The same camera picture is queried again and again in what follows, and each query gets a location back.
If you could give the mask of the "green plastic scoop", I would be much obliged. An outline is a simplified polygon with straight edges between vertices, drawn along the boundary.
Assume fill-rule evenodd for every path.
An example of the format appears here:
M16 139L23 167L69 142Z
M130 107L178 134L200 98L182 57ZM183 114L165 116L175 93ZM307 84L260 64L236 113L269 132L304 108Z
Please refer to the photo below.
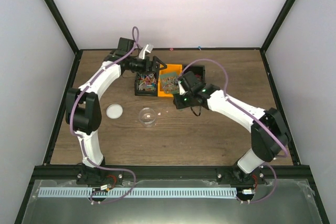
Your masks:
M165 94L179 93L178 74L169 72L160 75L160 90Z

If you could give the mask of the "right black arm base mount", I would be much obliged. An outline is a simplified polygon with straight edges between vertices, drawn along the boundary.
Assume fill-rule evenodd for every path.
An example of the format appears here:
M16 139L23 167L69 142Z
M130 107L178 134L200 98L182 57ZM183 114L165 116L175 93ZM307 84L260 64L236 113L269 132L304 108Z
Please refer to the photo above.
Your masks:
M255 172L245 174L238 166L220 166L216 168L216 180L225 185L252 185L260 182Z

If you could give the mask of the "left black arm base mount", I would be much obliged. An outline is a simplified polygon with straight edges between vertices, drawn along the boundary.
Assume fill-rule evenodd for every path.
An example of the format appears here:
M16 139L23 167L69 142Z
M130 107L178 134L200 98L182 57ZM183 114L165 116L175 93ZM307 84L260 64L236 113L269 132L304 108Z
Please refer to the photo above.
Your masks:
M105 184L120 185L124 172L109 171L98 168L82 167L77 175L78 185L102 186Z

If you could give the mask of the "white round cup lid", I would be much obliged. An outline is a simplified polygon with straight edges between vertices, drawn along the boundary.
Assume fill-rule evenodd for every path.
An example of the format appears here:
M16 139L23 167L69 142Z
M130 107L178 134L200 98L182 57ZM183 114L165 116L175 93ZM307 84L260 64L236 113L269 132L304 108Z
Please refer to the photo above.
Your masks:
M106 109L106 115L110 119L118 119L123 113L123 108L119 104L111 104Z

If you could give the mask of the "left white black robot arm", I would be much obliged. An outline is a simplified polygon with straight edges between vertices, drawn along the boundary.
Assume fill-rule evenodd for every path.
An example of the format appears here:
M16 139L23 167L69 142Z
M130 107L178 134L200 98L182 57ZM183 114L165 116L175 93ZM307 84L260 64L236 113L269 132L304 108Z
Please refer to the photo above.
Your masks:
M79 140L82 162L92 167L88 176L95 184L102 184L107 178L107 170L101 167L104 156L98 139L102 120L101 97L126 70L158 73L167 68L158 57L148 56L153 49L152 45L145 45L137 56L132 56L138 48L136 43L134 39L120 38L118 48L104 58L98 71L79 88L70 88L66 92L66 123L69 124L70 133Z

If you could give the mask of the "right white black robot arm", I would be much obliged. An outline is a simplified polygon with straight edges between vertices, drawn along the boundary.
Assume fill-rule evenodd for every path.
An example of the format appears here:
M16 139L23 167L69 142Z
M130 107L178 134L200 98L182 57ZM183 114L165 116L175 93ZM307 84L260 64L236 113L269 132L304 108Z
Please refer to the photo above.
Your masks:
M248 182L256 168L280 157L281 152L283 156L288 156L286 146L291 137L277 109L265 110L241 102L218 86L199 81L191 71L179 76L177 85L179 93L174 95L177 109L205 108L226 116L250 133L251 148L232 168L233 177L238 183Z

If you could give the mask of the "black candy bin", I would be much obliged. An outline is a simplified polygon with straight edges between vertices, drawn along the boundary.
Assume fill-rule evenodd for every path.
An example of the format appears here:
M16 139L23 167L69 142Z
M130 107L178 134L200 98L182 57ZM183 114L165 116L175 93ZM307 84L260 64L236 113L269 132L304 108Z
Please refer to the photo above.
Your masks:
M189 72L189 71L193 72L199 81L205 83L205 66L204 65L191 65L186 70L186 72Z
M137 72L134 81L134 94L136 96L157 97L158 81L158 73L156 72Z

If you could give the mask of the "black aluminium frame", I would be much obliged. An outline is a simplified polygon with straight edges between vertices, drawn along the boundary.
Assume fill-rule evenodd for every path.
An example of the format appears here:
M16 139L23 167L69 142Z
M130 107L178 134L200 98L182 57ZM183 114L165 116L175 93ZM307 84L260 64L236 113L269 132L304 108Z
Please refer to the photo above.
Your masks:
M68 81L66 84L66 88L69 88L73 85L75 76L78 71L79 61L82 57L83 50L78 49L75 45L75 41L70 34L64 19L62 18L54 0L44 0L47 4L48 8L51 10L53 17L56 19L58 26L63 32L66 40L69 42L70 47L75 52L75 58L70 70L70 74L68 77ZM266 51L271 45L273 39L278 33L281 25L286 19L289 11L294 5L296 0L286 0L283 7L278 14L276 21L274 22L270 32L268 33L263 45L258 49L261 54L261 59L264 64L264 68L267 74L267 78L269 81L269 85L272 91L272 95L276 104L277 109L279 109L281 114L284 114L283 106L281 104L281 100L274 82L274 78L272 76L269 63L266 58ZM46 150L46 154L44 157L44 164L40 166L35 166L33 170L32 177L28 184L24 199L22 201L21 207L17 214L16 223L23 223L24 214L26 212L28 206L29 197L32 194L33 184L38 179L75 179L79 172L79 165L52 165L50 164L50 160L52 154L54 152L57 136L59 134L60 126L61 126L61 118L65 113L65 99L61 100L61 104L57 113L56 121L51 133L51 137L49 140L49 144ZM282 179L289 178L306 178L309 182L309 185L313 192L315 193L314 202L317 205L317 209L319 212L319 218L322 223L329 223L328 216L326 214L325 208L323 206L320 194L318 192L317 186L315 184L311 169L308 165L302 164L295 143L291 142L289 144L289 153L291 160L293 162L292 166L280 165L275 167L275 171L277 175ZM201 178L214 178L216 166L135 166L135 171L137 178L140 180L144 180L146 178L154 178L154 179L183 179L183 178L191 178L191 179L201 179Z

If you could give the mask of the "orange candy bin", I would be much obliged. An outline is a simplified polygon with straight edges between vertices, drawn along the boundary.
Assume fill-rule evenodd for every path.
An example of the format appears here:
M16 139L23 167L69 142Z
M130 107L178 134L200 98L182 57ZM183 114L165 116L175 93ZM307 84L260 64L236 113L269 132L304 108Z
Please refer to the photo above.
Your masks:
M172 98L174 94L179 93L179 85L177 78L183 70L182 65L167 64L163 69L163 65L160 64L160 70L158 75L157 96Z

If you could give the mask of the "clear plastic cup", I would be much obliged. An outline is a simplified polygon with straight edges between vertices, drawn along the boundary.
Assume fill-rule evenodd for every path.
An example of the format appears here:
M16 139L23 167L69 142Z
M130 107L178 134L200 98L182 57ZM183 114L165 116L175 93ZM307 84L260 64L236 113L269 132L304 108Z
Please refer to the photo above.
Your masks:
M156 112L152 108L143 108L139 112L139 121L144 127L152 127L156 122Z

